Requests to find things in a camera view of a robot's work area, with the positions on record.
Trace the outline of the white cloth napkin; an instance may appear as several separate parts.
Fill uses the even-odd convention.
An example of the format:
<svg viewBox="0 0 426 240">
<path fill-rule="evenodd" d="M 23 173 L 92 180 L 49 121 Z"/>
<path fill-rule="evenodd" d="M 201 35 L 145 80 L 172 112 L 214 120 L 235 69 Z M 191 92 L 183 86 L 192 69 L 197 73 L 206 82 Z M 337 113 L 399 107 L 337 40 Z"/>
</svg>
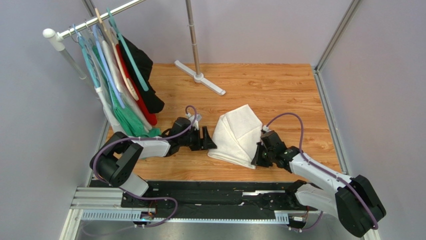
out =
<svg viewBox="0 0 426 240">
<path fill-rule="evenodd" d="M 255 169 L 252 164 L 260 142 L 262 122 L 248 104 L 221 115 L 212 140 L 216 149 L 210 149 L 210 158 Z"/>
</svg>

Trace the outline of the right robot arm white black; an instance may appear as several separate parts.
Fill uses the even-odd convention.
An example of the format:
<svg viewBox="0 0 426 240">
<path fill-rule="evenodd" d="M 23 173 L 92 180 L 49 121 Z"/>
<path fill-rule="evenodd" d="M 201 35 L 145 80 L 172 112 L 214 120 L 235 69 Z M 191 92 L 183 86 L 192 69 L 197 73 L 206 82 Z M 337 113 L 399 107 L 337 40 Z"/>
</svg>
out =
<svg viewBox="0 0 426 240">
<path fill-rule="evenodd" d="M 334 216 L 353 236 L 378 229 L 387 211 L 371 182 L 363 175 L 345 175 L 317 162 L 296 146 L 287 147 L 273 131 L 262 131 L 251 162 L 257 167 L 285 169 L 305 180 L 295 181 L 288 193 L 299 205 Z"/>
</svg>

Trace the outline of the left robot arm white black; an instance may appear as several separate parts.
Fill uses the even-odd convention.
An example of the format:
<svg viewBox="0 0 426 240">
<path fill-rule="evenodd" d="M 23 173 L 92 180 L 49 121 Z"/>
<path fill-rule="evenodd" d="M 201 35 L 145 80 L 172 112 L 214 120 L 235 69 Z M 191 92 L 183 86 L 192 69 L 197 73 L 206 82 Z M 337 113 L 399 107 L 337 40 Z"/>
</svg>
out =
<svg viewBox="0 0 426 240">
<path fill-rule="evenodd" d="M 95 176 L 113 188 L 142 197 L 149 184 L 133 170 L 140 159 L 170 157 L 181 147 L 191 151 L 217 148 L 206 126 L 199 126 L 197 117 L 177 118 L 172 127 L 152 138 L 130 137 L 116 132 L 93 156 L 89 166 Z"/>
</svg>

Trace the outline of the red hanging garment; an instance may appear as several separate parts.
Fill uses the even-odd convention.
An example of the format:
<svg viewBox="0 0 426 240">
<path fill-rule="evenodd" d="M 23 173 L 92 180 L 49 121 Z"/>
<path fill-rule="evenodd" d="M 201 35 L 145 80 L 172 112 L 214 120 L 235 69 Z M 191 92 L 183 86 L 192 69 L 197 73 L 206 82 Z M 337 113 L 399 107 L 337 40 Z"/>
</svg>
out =
<svg viewBox="0 0 426 240">
<path fill-rule="evenodd" d="M 139 93 L 138 88 L 136 87 L 134 81 L 132 80 L 130 73 L 126 67 L 126 64 L 123 59 L 123 55 L 120 50 L 119 44 L 115 44 L 115 50 L 114 50 L 115 57 L 117 59 L 118 67 L 121 72 L 124 84 L 126 85 L 127 90 L 129 91 L 131 97 L 133 100 L 135 100 L 139 110 L 142 112 L 142 115 L 146 119 L 146 121 L 151 125 L 155 126 L 158 121 L 157 117 L 154 113 L 149 113 L 141 94 Z"/>
</svg>

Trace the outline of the green hanging garment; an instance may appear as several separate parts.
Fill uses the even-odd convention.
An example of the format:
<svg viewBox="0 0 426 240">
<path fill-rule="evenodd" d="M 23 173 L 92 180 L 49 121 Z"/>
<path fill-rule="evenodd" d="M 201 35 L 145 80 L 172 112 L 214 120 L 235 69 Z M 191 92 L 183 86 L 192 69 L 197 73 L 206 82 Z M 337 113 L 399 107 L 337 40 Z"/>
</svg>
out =
<svg viewBox="0 0 426 240">
<path fill-rule="evenodd" d="M 97 71 L 100 87 L 95 91 L 101 101 L 103 112 L 106 119 L 110 123 L 114 132 L 123 132 L 131 137 L 155 137 L 160 134 L 158 128 L 151 125 L 146 126 L 146 120 L 142 120 L 138 113 L 125 102 L 125 109 L 119 105 L 118 98 L 111 96 L 112 91 L 109 88 L 107 77 L 102 69 L 101 59 L 96 46 L 92 47 L 91 56 L 95 61 L 95 69 Z"/>
</svg>

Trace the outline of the wooden hanger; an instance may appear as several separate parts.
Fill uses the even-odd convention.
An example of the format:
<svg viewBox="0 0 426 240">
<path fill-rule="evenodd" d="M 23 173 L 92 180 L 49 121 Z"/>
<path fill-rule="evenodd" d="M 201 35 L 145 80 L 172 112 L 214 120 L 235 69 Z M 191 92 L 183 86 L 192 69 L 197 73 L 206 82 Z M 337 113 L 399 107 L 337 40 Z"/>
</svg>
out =
<svg viewBox="0 0 426 240">
<path fill-rule="evenodd" d="M 133 97 L 133 99 L 135 101 L 138 101 L 139 100 L 139 96 L 137 95 L 136 90 L 134 89 L 131 81 L 129 80 L 129 78 L 127 78 L 127 76 L 125 74 L 125 71 L 124 71 L 124 68 L 123 68 L 123 65 L 122 65 L 122 62 L 121 62 L 121 58 L 120 58 L 120 56 L 118 54 L 117 46 L 118 46 L 119 42 L 118 42 L 117 38 L 115 36 L 113 36 L 114 31 L 113 31 L 113 29 L 111 27 L 109 29 L 107 29 L 107 26 L 104 24 L 104 22 L 103 22 L 103 20 L 101 18 L 101 15 L 100 15 L 100 13 L 99 13 L 99 11 L 98 11 L 98 9 L 96 7 L 94 8 L 94 11 L 96 13 L 96 17 L 98 18 L 99 23 L 101 24 L 101 26 L 103 27 L 104 31 L 106 32 L 106 35 L 107 35 L 108 39 L 111 41 L 112 50 L 114 52 L 114 56 L 116 58 L 116 62 L 117 62 L 119 71 L 120 71 L 120 73 L 122 75 L 122 80 L 123 80 L 124 84 L 126 85 L 126 88 L 127 88 L 128 92 Z"/>
</svg>

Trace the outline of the white hanging garment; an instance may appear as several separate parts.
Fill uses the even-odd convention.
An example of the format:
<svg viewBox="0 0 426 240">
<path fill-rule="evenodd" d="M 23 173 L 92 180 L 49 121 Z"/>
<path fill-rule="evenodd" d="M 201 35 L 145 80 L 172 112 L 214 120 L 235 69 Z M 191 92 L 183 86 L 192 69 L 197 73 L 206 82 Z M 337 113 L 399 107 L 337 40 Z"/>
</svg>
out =
<svg viewBox="0 0 426 240">
<path fill-rule="evenodd" d="M 159 131 L 148 122 L 127 89 L 116 56 L 100 31 L 96 30 L 93 36 L 78 33 L 77 40 L 112 130 L 131 137 L 158 134 Z"/>
</svg>

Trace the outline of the blue plastic hanger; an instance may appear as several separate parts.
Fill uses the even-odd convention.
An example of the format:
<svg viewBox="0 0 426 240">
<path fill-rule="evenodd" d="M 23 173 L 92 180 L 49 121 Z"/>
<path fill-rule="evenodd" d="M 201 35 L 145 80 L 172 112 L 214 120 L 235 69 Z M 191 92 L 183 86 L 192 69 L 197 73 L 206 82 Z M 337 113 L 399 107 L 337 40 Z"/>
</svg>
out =
<svg viewBox="0 0 426 240">
<path fill-rule="evenodd" d="M 111 90 L 111 96 L 117 97 L 117 100 L 119 102 L 119 106 L 122 109 L 125 109 L 126 108 L 125 102 L 121 98 L 121 94 L 118 91 L 118 89 L 117 89 L 117 87 L 114 83 L 109 65 L 106 61 L 106 58 L 105 58 L 105 55 L 104 55 L 104 52 L 103 52 L 103 49 L 102 49 L 101 43 L 102 43 L 103 38 L 100 39 L 100 37 L 102 37 L 101 29 L 97 24 L 92 26 L 91 29 L 93 31 L 93 35 L 94 35 L 94 39 L 95 39 L 95 45 L 96 45 L 96 48 L 97 48 L 97 51 L 98 51 L 98 54 L 99 54 L 100 65 L 102 65 L 101 68 L 103 69 L 104 75 L 106 76 L 107 82 L 109 83 L 109 89 Z"/>
</svg>

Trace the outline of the light teal plastic hanger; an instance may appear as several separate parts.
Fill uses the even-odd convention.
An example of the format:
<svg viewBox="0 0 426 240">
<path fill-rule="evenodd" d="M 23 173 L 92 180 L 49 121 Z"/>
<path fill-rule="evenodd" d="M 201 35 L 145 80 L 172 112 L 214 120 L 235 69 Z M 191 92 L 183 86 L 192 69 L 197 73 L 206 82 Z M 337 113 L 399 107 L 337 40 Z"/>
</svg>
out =
<svg viewBox="0 0 426 240">
<path fill-rule="evenodd" d="M 77 31 L 77 27 L 75 24 L 73 24 L 72 27 L 74 28 L 74 31 L 77 34 L 77 42 L 80 46 L 86 67 L 88 69 L 91 80 L 93 82 L 94 88 L 97 89 L 101 86 L 101 84 L 99 80 L 99 75 L 96 71 L 95 62 L 91 55 L 92 50 L 90 49 L 89 42 L 84 38 L 84 36 L 81 33 Z"/>
</svg>

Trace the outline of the white clothes rack stand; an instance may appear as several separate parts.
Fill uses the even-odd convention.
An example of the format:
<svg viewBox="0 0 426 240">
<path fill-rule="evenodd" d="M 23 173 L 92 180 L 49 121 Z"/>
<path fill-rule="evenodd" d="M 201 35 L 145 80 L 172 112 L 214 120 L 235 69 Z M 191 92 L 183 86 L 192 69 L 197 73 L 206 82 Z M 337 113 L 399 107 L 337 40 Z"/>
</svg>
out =
<svg viewBox="0 0 426 240">
<path fill-rule="evenodd" d="M 82 21 L 87 17 L 88 10 L 83 6 L 85 2 L 93 8 L 99 7 L 105 10 L 106 7 L 115 7 L 124 4 L 126 0 L 37 0 L 35 6 L 40 8 L 41 17 L 45 18 L 42 27 L 65 27 L 70 24 Z M 172 63 L 177 60 L 184 62 L 194 62 L 193 50 L 190 50 L 190 24 L 186 0 L 143 0 L 143 3 L 133 6 L 117 13 L 119 29 L 124 32 L 138 47 L 146 50 L 156 63 Z M 233 20 L 235 7 L 238 7 L 238 0 L 191 0 L 193 19 L 195 19 L 193 32 L 197 40 L 197 49 L 200 52 L 198 57 L 201 63 L 227 63 L 232 58 L 227 51 L 231 47 L 225 47 L 225 40 L 228 33 L 225 31 L 229 23 Z M 46 57 L 52 59 L 46 62 L 47 73 L 56 74 L 59 77 L 71 77 L 76 80 L 80 75 L 79 62 L 67 62 L 71 57 L 60 56 L 63 51 L 54 52 L 54 47 L 47 47 Z"/>
</svg>

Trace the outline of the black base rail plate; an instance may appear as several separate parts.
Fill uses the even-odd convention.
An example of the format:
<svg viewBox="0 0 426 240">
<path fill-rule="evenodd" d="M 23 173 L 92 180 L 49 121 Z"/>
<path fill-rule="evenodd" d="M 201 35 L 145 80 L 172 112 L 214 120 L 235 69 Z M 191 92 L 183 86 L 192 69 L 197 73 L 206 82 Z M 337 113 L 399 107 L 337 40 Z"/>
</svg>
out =
<svg viewBox="0 0 426 240">
<path fill-rule="evenodd" d="M 165 218 L 174 210 L 174 202 L 165 197 L 178 202 L 175 218 L 271 219 L 275 211 L 302 215 L 318 212 L 316 208 L 297 203 L 296 198 L 286 192 L 291 188 L 290 182 L 151 180 L 148 184 L 144 196 L 157 197 L 156 202 L 121 193 L 119 206 L 152 208 L 158 218 Z"/>
</svg>

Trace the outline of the aluminium frame rail right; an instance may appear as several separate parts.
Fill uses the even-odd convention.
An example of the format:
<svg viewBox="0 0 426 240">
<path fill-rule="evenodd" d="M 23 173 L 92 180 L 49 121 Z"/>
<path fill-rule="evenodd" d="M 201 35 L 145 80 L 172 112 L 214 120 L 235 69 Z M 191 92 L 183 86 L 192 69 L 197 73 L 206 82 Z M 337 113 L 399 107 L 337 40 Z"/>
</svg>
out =
<svg viewBox="0 0 426 240">
<path fill-rule="evenodd" d="M 334 111 L 334 94 L 332 93 L 330 84 L 328 83 L 327 77 L 325 76 L 325 72 L 327 71 L 327 64 L 329 59 L 334 54 L 336 47 L 339 45 L 341 38 L 345 34 L 346 29 L 350 25 L 362 3 L 362 0 L 352 0 L 350 2 L 317 64 L 311 67 L 339 163 L 339 168 L 343 174 L 349 173 L 348 163 L 346 159 L 345 148 L 341 139 L 340 130 L 338 128 L 336 113 Z"/>
</svg>

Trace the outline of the aluminium frame rail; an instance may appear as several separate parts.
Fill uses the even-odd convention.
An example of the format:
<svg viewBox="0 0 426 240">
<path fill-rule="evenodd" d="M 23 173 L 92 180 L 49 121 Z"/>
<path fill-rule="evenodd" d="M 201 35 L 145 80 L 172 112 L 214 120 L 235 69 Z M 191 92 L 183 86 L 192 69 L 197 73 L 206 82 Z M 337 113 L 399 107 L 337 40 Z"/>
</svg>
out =
<svg viewBox="0 0 426 240">
<path fill-rule="evenodd" d="M 90 183 L 94 179 L 93 170 L 89 167 L 90 160 L 91 157 L 83 162 L 85 179 L 82 184 L 77 186 L 73 194 L 69 211 L 60 233 L 60 240 L 75 240 L 80 232 L 80 224 L 84 212 L 100 210 L 102 205 L 95 201 L 105 201 L 102 196 L 96 196 L 96 190 L 90 188 Z"/>
<path fill-rule="evenodd" d="M 325 76 L 325 72 L 327 71 L 327 64 L 329 59 L 334 54 L 336 47 L 339 45 L 341 38 L 345 34 L 346 29 L 350 25 L 362 3 L 362 0 L 352 0 L 350 2 L 317 64 L 311 67 L 339 163 L 339 168 L 343 174 L 349 173 L 348 163 L 346 159 L 345 148 L 341 139 L 340 130 L 338 128 L 336 113 L 334 111 L 334 94 L 332 93 L 330 84 L 328 83 L 327 77 Z"/>
</svg>

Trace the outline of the aluminium frame rail left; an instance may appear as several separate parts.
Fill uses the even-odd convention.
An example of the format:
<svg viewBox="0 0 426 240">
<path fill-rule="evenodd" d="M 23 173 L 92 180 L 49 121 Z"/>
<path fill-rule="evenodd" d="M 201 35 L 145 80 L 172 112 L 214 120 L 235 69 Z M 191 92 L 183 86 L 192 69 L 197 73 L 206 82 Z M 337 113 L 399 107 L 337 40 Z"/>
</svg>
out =
<svg viewBox="0 0 426 240">
<path fill-rule="evenodd" d="M 73 194 L 69 211 L 60 233 L 60 240 L 75 240 L 80 232 L 80 224 L 84 212 L 100 210 L 102 205 L 95 201 L 105 201 L 102 196 L 96 196 L 96 190 L 90 188 L 90 183 L 94 179 L 93 170 L 89 167 L 90 160 L 91 157 L 83 162 L 85 179 L 82 184 L 77 186 Z"/>
</svg>

